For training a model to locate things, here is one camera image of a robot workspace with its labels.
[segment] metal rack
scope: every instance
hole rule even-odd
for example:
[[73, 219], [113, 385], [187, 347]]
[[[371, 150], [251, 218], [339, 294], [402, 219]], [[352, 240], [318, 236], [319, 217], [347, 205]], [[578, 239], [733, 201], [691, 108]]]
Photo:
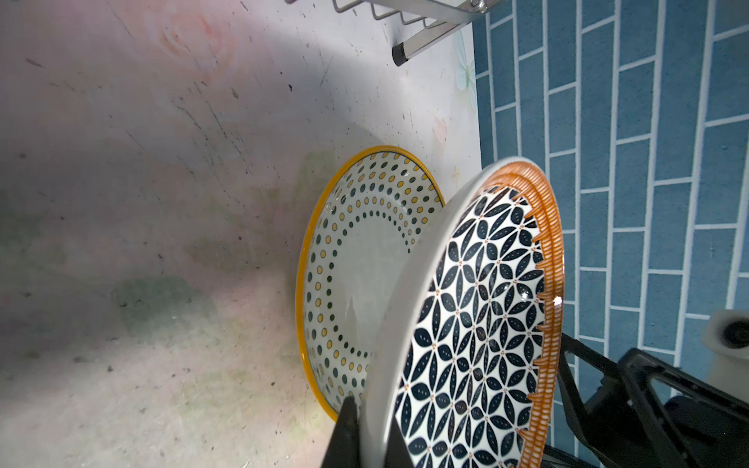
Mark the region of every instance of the metal rack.
[[[291, 4], [296, 0], [285, 1]], [[424, 25], [421, 31], [392, 48], [392, 59], [400, 67], [428, 47], [480, 18], [488, 8], [500, 1], [502, 0], [466, 0], [457, 7], [453, 7], [436, 0], [376, 0], [369, 2], [369, 5], [372, 8], [372, 18], [377, 21], [398, 14], [403, 25], [411, 25], [419, 21]], [[336, 0], [332, 2], [336, 13], [343, 13], [365, 3], [365, 0], [353, 0], [342, 7]], [[377, 13], [376, 4], [385, 7], [387, 11]], [[406, 19], [404, 13], [416, 15], [416, 17]]]

